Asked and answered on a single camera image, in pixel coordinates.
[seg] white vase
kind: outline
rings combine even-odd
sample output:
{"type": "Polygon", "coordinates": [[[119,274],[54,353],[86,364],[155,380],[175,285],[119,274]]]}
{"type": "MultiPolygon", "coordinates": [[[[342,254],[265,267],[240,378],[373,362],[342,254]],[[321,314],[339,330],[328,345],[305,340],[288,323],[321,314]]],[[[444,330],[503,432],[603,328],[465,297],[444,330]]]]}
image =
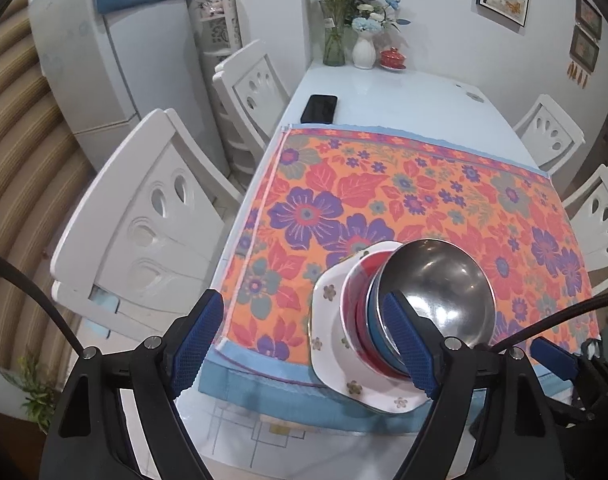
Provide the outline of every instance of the white vase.
{"type": "Polygon", "coordinates": [[[353,48],[353,64],[357,68],[370,70],[375,64],[377,53],[373,45],[373,33],[367,30],[358,32],[359,38],[353,48]]]}

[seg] metal bowl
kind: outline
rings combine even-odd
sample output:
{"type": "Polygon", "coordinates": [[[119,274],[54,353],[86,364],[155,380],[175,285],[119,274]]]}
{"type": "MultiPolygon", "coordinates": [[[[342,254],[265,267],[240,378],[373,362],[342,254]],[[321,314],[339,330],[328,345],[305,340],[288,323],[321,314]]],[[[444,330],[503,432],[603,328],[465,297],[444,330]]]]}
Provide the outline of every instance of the metal bowl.
{"type": "Polygon", "coordinates": [[[471,348],[490,341],[495,326],[492,288],[474,259],[453,244],[432,239],[407,243],[391,254],[373,280],[369,332],[386,361],[399,369],[402,359],[380,310],[392,290],[400,290],[415,312],[431,319],[444,336],[455,336],[471,348]]]}

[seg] screw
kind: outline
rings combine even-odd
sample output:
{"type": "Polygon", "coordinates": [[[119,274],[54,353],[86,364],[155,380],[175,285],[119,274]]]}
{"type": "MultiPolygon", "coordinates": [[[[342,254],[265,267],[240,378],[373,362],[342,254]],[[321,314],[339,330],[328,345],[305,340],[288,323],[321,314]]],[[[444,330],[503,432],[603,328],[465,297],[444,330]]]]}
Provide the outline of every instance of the screw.
{"type": "Polygon", "coordinates": [[[524,357],[524,351],[521,348],[514,346],[513,348],[508,350],[508,355],[510,355],[510,357],[512,357],[513,359],[519,361],[524,357]]]}
{"type": "Polygon", "coordinates": [[[144,346],[149,349],[157,348],[162,344],[162,338],[159,335],[152,335],[144,340],[144,346]]]}
{"type": "Polygon", "coordinates": [[[95,348],[94,346],[89,346],[87,348],[84,348],[84,351],[82,352],[82,358],[90,359],[91,357],[95,357],[95,354],[97,354],[97,348],[95,348]]]}
{"type": "Polygon", "coordinates": [[[462,348],[462,342],[456,337],[447,337],[444,341],[444,345],[450,350],[459,350],[462,348]]]}

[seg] glass vase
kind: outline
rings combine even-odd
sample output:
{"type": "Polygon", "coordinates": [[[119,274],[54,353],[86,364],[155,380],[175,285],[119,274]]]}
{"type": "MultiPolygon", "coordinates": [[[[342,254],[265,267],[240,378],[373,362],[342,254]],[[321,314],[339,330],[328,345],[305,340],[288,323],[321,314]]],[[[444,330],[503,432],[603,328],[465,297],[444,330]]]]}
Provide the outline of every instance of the glass vase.
{"type": "Polygon", "coordinates": [[[346,64],[343,49],[344,20],[346,2],[321,1],[324,15],[324,64],[342,66],[346,64]]]}

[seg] black cable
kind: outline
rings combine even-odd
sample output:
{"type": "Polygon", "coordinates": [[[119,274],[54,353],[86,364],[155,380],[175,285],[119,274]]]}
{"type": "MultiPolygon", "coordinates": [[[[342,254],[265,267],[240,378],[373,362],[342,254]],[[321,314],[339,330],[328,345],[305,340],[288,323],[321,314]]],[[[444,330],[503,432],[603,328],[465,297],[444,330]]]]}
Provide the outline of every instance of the black cable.
{"type": "Polygon", "coordinates": [[[46,311],[46,314],[48,314],[50,319],[53,320],[53,323],[57,325],[60,332],[64,334],[64,337],[68,341],[69,345],[73,347],[73,350],[75,350],[79,356],[82,355],[84,347],[79,342],[79,339],[70,329],[68,324],[66,324],[62,314],[59,313],[52,301],[49,300],[48,296],[46,296],[46,294],[44,294],[42,290],[29,278],[27,278],[23,273],[21,273],[1,256],[0,278],[4,278],[8,282],[13,283],[13,285],[19,288],[22,292],[33,298],[33,300],[35,300],[35,302],[46,311]]]}
{"type": "Polygon", "coordinates": [[[574,317],[581,316],[582,314],[587,314],[592,310],[599,310],[605,306],[608,306],[608,292],[606,294],[595,296],[594,298],[588,298],[587,300],[564,308],[559,312],[555,312],[552,314],[552,316],[548,316],[541,321],[537,321],[535,324],[527,326],[525,329],[508,336],[502,341],[499,341],[496,345],[490,347],[490,351],[501,352],[502,350],[515,346],[516,344],[521,343],[526,339],[530,339],[541,332],[545,332],[553,326],[564,323],[574,317]]]}

